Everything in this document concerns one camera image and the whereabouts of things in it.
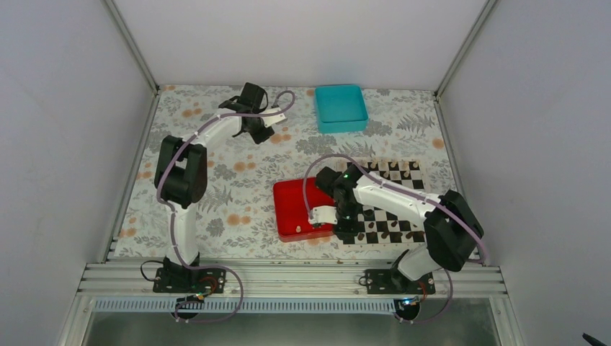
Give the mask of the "red tray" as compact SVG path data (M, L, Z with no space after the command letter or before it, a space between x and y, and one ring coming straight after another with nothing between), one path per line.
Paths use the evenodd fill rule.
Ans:
M314 227L308 222L303 200L303 179L276 182L272 187L277 234L284 243L324 238L333 235L332 225ZM295 228L301 227L297 234Z

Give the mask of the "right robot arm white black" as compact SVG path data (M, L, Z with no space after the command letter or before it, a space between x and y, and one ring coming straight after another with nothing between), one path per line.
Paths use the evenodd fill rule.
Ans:
M436 270L461 271L475 248L482 245L478 219L454 190L443 195L413 190L359 164L343 172L325 167L316 175L315 186L334 204L308 206L308 222L333 225L339 238L357 233L357 215L364 206L389 212L424 231L424 243L403 252L391 266L391 286L398 293L408 293L418 279Z

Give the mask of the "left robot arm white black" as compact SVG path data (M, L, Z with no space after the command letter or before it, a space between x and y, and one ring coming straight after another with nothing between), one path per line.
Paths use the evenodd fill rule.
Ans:
M162 277L181 291L200 284L200 253L196 245L196 207L208 186L208 149L247 133L256 144L273 135L275 112L267 92L245 83L239 95L221 102L218 109L192 134L168 135L159 149L154 185L156 198L168 213L171 244L162 265Z

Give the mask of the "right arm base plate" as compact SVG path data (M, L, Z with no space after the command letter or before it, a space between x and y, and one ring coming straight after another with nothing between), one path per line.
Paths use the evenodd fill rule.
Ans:
M436 288L432 273L418 280L409 280L401 273L390 269L369 269L358 279L370 295L423 295L434 294Z

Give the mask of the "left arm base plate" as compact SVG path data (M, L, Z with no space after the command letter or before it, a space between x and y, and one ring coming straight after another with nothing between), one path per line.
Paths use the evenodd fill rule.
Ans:
M222 293L226 271L218 268L173 272L159 268L153 282L154 293Z

